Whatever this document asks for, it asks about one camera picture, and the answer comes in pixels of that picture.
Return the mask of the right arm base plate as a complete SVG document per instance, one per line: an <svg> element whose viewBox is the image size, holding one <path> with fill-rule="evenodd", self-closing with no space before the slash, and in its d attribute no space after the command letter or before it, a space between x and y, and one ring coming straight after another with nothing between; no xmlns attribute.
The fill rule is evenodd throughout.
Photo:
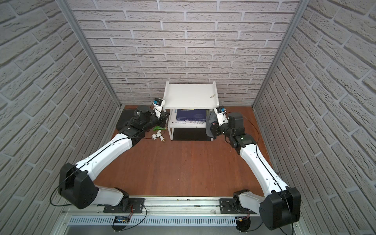
<svg viewBox="0 0 376 235"><path fill-rule="evenodd" d="M243 208L234 198L220 198L219 208L221 214L256 214L249 209Z"/></svg>

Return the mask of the white two-tier bookshelf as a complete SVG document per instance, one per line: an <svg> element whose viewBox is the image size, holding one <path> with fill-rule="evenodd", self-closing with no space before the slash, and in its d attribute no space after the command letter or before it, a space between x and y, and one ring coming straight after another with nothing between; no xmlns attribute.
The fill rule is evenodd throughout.
<svg viewBox="0 0 376 235"><path fill-rule="evenodd" d="M163 100L163 110L169 110L170 116L168 118L168 132L171 140L174 140L175 130L188 129L202 129L203 136L208 141L213 138L208 138L206 135L206 124L186 124L176 121L176 110L178 109L201 109L213 110L219 106L218 92L216 83L212 84L169 84L166 82Z"/></svg>

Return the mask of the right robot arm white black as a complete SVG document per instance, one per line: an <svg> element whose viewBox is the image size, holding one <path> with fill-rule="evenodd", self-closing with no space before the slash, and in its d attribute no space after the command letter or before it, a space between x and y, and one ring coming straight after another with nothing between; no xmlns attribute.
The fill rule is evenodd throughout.
<svg viewBox="0 0 376 235"><path fill-rule="evenodd" d="M254 212L269 230L281 229L300 220L301 194L291 188L273 170L258 148L258 142L245 132L241 113L226 114L223 107L208 112L206 134L213 139L223 135L237 154L247 163L258 180L263 196L249 190L234 193L232 200L220 204L236 213Z"/></svg>

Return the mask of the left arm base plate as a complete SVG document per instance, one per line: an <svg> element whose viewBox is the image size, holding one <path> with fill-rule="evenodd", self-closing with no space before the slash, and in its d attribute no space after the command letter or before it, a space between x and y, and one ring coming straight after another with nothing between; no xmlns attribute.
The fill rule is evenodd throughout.
<svg viewBox="0 0 376 235"><path fill-rule="evenodd" d="M145 198L142 197L128 197L123 199L119 205L110 206L105 205L104 213L133 213L141 214L144 210L143 204L145 203Z"/></svg>

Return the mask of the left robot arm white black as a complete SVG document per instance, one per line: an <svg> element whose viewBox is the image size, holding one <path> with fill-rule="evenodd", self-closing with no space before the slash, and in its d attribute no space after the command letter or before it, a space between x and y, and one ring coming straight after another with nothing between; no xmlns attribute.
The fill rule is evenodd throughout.
<svg viewBox="0 0 376 235"><path fill-rule="evenodd" d="M159 105L154 105L153 108L147 105L137 107L127 125L107 144L76 164L67 163L61 168L57 192L78 209L91 205L105 205L127 211L127 192L100 187L95 185L94 181L117 157L145 138L147 131L156 126L165 127L169 115L170 113L164 112Z"/></svg>

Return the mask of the grey and pink microfibre cloth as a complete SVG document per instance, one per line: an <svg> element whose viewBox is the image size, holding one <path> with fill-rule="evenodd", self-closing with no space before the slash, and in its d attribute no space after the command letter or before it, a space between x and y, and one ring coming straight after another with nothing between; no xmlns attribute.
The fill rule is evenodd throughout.
<svg viewBox="0 0 376 235"><path fill-rule="evenodd" d="M214 112L214 110L209 110L206 115L206 134L208 137L212 139L216 139L216 136L212 133L212 126L213 123L216 124L218 123L217 115Z"/></svg>

